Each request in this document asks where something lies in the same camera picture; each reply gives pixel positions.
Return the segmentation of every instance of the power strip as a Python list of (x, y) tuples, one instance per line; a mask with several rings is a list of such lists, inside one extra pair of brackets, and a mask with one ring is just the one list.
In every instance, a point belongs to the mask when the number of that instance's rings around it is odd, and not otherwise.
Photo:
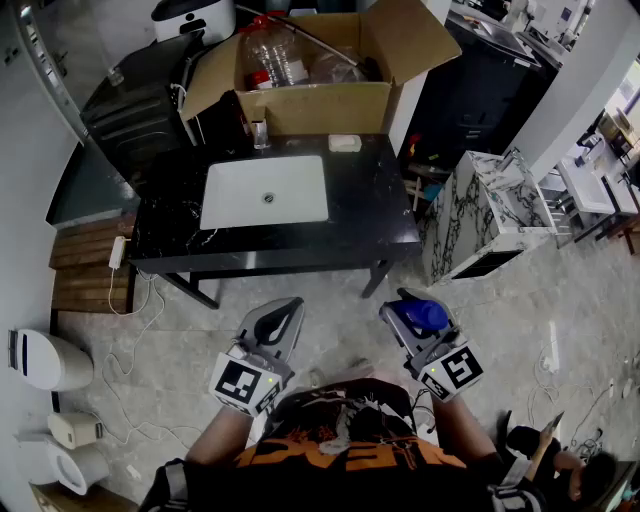
[(120, 268), (122, 258), (124, 257), (124, 245), (127, 239), (123, 236), (117, 236), (113, 241), (113, 249), (111, 249), (111, 258), (109, 259), (109, 267), (113, 270)]

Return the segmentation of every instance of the white appliance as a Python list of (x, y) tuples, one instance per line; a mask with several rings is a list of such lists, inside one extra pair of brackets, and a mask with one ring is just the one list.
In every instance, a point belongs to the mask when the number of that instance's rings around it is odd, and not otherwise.
[(70, 391), (93, 380), (91, 358), (71, 343), (31, 329), (11, 331), (10, 366), (32, 386)]
[(205, 45), (227, 39), (236, 27), (233, 0), (161, 0), (151, 13), (158, 41), (204, 29)]
[(109, 464), (95, 446), (67, 450), (47, 434), (20, 434), (15, 440), (15, 461), (29, 483), (60, 482), (84, 496), (94, 483), (109, 476)]
[(69, 450), (95, 443), (104, 434), (102, 422), (83, 412), (53, 412), (49, 414), (47, 424), (54, 439)]

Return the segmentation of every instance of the black appliance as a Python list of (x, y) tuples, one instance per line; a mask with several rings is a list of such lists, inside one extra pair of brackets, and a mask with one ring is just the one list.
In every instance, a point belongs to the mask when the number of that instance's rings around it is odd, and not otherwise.
[(80, 117), (111, 164), (140, 191), (158, 153), (191, 145), (176, 109), (186, 58), (202, 49), (202, 31), (138, 50), (117, 68), (124, 78), (105, 78)]
[(522, 55), (510, 34), (496, 29), (490, 41), (453, 11), (445, 28), (462, 55), (429, 71), (401, 158), (450, 169), (467, 150), (503, 153), (557, 71)]

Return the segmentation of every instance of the white toilet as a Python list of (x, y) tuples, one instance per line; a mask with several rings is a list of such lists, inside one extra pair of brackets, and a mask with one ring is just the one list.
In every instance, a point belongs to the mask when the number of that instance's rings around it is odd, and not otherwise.
[(18, 331), (14, 368), (32, 386), (70, 391), (93, 380), (91, 358), (68, 341), (31, 329)]
[(67, 450), (47, 434), (20, 434), (15, 439), (15, 460), (29, 483), (60, 482), (85, 495), (94, 483), (109, 476), (109, 464), (94, 445)]

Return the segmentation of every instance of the faucet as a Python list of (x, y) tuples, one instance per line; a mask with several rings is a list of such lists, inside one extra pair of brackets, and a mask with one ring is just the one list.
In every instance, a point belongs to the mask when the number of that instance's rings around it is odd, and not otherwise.
[(271, 143), (269, 142), (267, 116), (264, 107), (254, 109), (251, 124), (253, 125), (253, 147), (255, 149), (268, 148)]

